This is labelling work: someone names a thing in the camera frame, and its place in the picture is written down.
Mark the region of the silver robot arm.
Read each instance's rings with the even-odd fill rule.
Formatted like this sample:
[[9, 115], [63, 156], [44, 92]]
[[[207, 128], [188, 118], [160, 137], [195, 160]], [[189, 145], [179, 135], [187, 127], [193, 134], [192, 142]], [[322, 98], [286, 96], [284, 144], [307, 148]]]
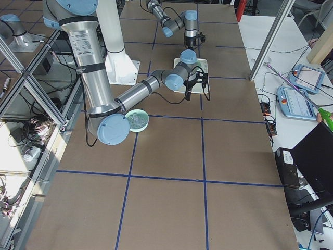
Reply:
[[166, 37], [184, 30], [185, 50], [171, 70], [156, 70], [147, 79], [114, 97], [112, 83], [119, 83], [137, 69], [125, 52], [119, 12], [115, 1], [43, 1], [43, 19], [47, 27], [64, 31], [73, 51], [76, 72], [89, 101], [86, 128], [107, 145], [123, 142], [130, 123], [125, 117], [132, 108], [165, 85], [172, 91], [185, 89], [190, 100], [193, 86], [206, 86], [208, 74], [198, 68], [194, 50], [198, 39], [197, 12], [187, 10], [171, 19], [160, 1], [147, 1], [146, 7], [162, 26]]
[[167, 38], [172, 37], [176, 31], [184, 28], [184, 46], [187, 49], [195, 50], [206, 41], [206, 36], [199, 32], [198, 13], [196, 10], [186, 10], [178, 14], [176, 18], [169, 17], [161, 7], [162, 1], [146, 1], [146, 7], [160, 22], [162, 31]]

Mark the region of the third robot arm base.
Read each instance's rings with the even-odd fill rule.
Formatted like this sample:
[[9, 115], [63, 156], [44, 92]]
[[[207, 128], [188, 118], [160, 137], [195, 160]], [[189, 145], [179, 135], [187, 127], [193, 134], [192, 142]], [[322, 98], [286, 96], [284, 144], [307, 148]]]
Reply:
[[2, 15], [1, 22], [12, 31], [14, 40], [9, 44], [9, 48], [13, 52], [33, 53], [44, 37], [44, 35], [29, 33], [19, 17], [14, 14]]

